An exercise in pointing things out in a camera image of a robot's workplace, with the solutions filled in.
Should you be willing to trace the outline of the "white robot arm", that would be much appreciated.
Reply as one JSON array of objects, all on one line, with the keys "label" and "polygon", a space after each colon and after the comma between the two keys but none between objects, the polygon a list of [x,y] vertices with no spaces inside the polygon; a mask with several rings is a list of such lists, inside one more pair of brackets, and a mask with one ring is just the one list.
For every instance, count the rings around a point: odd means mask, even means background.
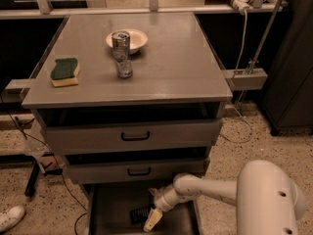
[{"label": "white robot arm", "polygon": [[180,173],[170,185],[150,192],[154,206],[144,225],[146,232],[165,212],[200,196],[236,208],[237,235],[299,235],[296,222],[306,211],[304,194],[296,183],[280,167],[263,160],[245,164],[235,181]]}]

